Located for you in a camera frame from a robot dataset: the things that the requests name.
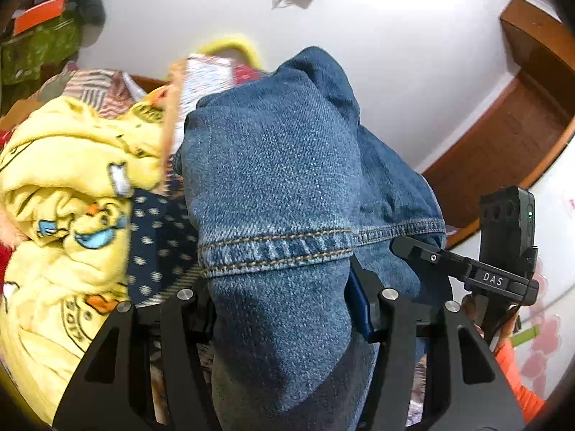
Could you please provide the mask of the orange sleeve right forearm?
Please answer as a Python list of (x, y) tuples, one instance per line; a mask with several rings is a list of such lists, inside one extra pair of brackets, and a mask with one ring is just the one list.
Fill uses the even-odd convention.
[(530, 422), (543, 408), (545, 401), (521, 382), (515, 350), (509, 338), (499, 340), (494, 350), (494, 358), (514, 393), (524, 420)]

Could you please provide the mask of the person's right hand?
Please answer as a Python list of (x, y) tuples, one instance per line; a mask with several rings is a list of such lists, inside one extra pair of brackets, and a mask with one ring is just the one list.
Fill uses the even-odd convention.
[[(482, 328), (475, 322), (477, 320), (479, 313), (478, 309), (475, 306), (475, 298), (473, 295), (466, 295), (462, 299), (462, 309), (467, 314), (467, 316), (474, 322), (475, 329), (478, 330), (479, 334), (484, 338), (484, 332)], [(501, 322), (501, 326), (497, 331), (497, 343), (494, 347), (494, 350), (500, 349), (505, 341), (509, 339), (513, 334), (516, 327), (516, 320), (519, 317), (519, 309), (514, 307), (511, 309), (511, 313), (507, 315), (505, 320)]]

